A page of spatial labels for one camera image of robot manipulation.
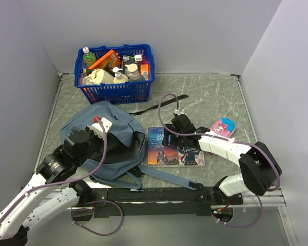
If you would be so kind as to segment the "blue student backpack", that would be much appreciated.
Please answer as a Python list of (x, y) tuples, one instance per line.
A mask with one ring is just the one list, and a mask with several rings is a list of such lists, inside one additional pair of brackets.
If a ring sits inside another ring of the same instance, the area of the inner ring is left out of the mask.
[(107, 133), (107, 153), (103, 163), (101, 157), (86, 157), (83, 167), (92, 172), (91, 177), (103, 184), (139, 189), (142, 180), (132, 174), (133, 168), (158, 179), (174, 183), (190, 190), (201, 190), (203, 185), (195, 181), (168, 174), (145, 166), (146, 135), (141, 125), (125, 110), (108, 101), (92, 104), (72, 116), (60, 129), (61, 141), (73, 131), (84, 130), (94, 123), (94, 117), (105, 118), (112, 126)]

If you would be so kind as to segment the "Jane Eyre paperback book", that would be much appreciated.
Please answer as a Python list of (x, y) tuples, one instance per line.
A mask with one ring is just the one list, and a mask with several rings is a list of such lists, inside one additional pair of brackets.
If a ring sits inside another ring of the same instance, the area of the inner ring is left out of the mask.
[(153, 167), (173, 167), (178, 166), (177, 147), (163, 145), (164, 128), (148, 128), (148, 157), (147, 164)]

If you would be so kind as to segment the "pink cartoon pencil case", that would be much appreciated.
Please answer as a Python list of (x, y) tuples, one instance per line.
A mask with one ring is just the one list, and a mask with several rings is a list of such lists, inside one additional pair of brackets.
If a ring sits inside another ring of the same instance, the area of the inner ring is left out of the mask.
[(216, 121), (213, 126), (210, 127), (210, 130), (218, 135), (229, 138), (234, 133), (235, 128), (236, 124), (232, 120), (224, 117)]

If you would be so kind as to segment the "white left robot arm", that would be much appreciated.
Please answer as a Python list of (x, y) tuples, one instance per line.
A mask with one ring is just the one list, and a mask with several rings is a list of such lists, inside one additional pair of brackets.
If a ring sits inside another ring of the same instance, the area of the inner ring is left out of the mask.
[(27, 234), (68, 207), (85, 206), (91, 187), (69, 180), (93, 154), (105, 154), (109, 127), (75, 130), (45, 157), (20, 193), (0, 212), (0, 245), (25, 245)]

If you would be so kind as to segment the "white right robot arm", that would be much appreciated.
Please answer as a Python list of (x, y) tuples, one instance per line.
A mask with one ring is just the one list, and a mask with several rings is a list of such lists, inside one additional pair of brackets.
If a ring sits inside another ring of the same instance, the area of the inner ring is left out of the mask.
[(176, 115), (164, 129), (174, 145), (195, 147), (203, 152), (223, 157), (240, 168), (240, 173), (225, 176), (217, 182), (214, 191), (215, 201), (227, 203), (233, 195), (252, 192), (262, 196), (280, 187), (282, 170), (268, 147), (262, 142), (255, 144), (236, 141), (222, 135), (230, 129), (230, 124), (221, 122), (218, 129), (195, 126), (185, 114)]

